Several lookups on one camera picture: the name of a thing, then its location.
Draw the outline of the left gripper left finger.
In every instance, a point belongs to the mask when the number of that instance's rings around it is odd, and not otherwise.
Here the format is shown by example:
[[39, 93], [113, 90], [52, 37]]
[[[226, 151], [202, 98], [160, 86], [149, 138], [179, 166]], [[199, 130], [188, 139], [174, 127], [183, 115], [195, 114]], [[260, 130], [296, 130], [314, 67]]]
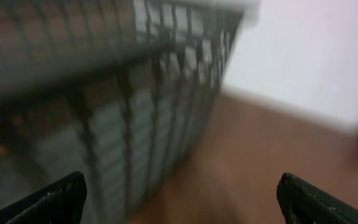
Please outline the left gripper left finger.
[[0, 209], [0, 224], [80, 224], [86, 197], [83, 173], [72, 172]]

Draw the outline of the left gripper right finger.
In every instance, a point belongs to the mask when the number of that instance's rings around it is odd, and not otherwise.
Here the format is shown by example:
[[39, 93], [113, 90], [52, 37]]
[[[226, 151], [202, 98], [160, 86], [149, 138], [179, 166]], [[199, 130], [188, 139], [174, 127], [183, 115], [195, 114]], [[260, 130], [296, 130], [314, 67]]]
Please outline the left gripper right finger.
[[358, 210], [286, 172], [277, 185], [286, 224], [358, 224]]

